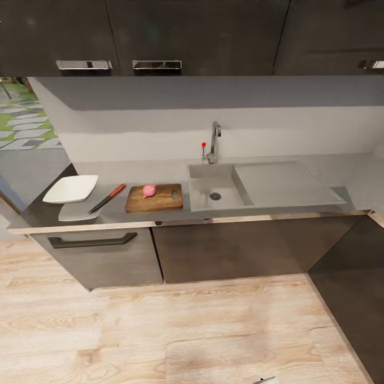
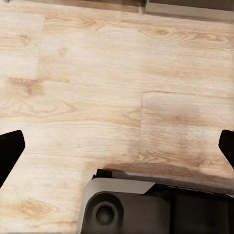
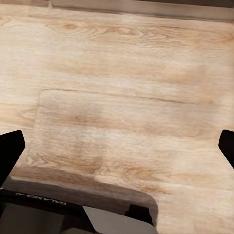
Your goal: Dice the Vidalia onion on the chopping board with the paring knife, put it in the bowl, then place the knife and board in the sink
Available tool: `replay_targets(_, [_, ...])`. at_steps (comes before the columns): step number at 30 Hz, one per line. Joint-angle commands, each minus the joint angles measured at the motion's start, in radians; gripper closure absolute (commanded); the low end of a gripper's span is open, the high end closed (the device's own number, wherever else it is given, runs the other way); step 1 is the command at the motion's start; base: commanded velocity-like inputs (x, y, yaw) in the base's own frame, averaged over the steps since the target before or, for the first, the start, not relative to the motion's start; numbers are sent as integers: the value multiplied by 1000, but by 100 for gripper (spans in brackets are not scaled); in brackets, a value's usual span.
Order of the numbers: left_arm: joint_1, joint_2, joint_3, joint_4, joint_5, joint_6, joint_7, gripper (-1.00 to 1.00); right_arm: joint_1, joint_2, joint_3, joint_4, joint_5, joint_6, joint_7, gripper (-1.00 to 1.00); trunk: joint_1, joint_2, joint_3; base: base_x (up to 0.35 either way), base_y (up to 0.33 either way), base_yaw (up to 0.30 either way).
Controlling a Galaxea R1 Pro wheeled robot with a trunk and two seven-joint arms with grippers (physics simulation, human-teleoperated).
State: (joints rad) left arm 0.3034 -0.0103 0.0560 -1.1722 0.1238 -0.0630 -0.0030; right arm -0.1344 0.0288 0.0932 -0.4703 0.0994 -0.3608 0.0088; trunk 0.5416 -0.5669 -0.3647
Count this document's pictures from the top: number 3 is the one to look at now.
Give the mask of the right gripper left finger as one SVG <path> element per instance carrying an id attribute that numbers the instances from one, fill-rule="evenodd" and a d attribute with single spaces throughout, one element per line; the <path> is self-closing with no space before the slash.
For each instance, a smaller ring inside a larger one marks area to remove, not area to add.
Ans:
<path id="1" fill-rule="evenodd" d="M 0 135 L 0 188 L 25 149 L 22 130 Z"/>

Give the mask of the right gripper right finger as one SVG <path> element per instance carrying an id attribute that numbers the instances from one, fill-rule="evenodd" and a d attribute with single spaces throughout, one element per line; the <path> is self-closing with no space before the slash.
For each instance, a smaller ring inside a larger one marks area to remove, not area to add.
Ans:
<path id="1" fill-rule="evenodd" d="M 218 146 L 234 169 L 234 132 L 223 130 Z"/>

